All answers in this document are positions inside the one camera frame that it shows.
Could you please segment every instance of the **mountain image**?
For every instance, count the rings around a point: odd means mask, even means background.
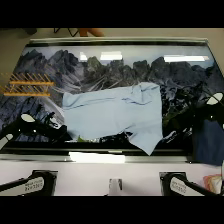
[[[67,50],[59,50],[46,59],[42,53],[34,49],[20,57],[14,73],[47,74],[55,82],[55,87],[50,89],[51,97],[47,101],[41,97],[2,96],[0,128],[26,110],[31,111],[37,119],[42,119],[49,112],[55,112],[57,120],[63,124],[63,114],[59,108],[64,92],[78,94],[126,87],[140,82],[154,82],[160,85],[163,132],[166,139],[170,132],[176,131],[174,127],[170,127],[170,120],[189,110],[188,99],[181,97],[183,90],[194,102],[203,103],[208,97],[208,92],[214,94],[223,92],[224,89],[224,79],[216,64],[205,69],[199,65],[191,66],[187,62],[168,63],[163,57],[157,58],[151,65],[146,60],[136,61],[131,68],[125,65],[123,60],[102,65],[96,57],[90,57],[86,62],[80,62]],[[47,141],[45,137],[40,136],[28,140],[23,136],[17,140]]]

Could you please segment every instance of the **dark blue cloth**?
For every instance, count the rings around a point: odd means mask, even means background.
[[[217,121],[204,120],[193,128],[193,147],[198,162],[221,166],[224,160],[224,131]]]

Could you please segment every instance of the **light blue shirt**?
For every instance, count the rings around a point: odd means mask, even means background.
[[[129,141],[150,155],[163,137],[160,87],[154,83],[76,95],[65,93],[63,110],[73,139],[131,132]]]

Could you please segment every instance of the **white floor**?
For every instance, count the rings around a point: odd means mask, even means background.
[[[149,37],[200,37],[208,38],[212,51],[224,71],[224,29],[223,28],[102,28],[110,36],[149,36]],[[58,33],[53,28],[38,28],[37,33],[28,35],[23,29],[0,31],[0,73],[10,73],[30,39],[49,37],[70,37],[67,28]]]

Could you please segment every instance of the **gray sky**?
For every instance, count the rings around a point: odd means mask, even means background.
[[[205,46],[140,46],[140,45],[124,45],[124,46],[49,46],[49,47],[28,47],[25,48],[22,55],[36,49],[42,53],[46,59],[49,59],[55,52],[59,50],[68,50],[75,57],[80,58],[80,52],[83,52],[87,58],[96,56],[100,61],[102,52],[120,51],[124,64],[133,67],[133,62],[147,60],[151,63],[158,57],[164,55],[185,55],[185,56],[207,56],[209,60],[204,62],[189,62],[191,65],[200,65],[207,68],[213,65],[214,59]],[[106,65],[110,61],[100,61]]]

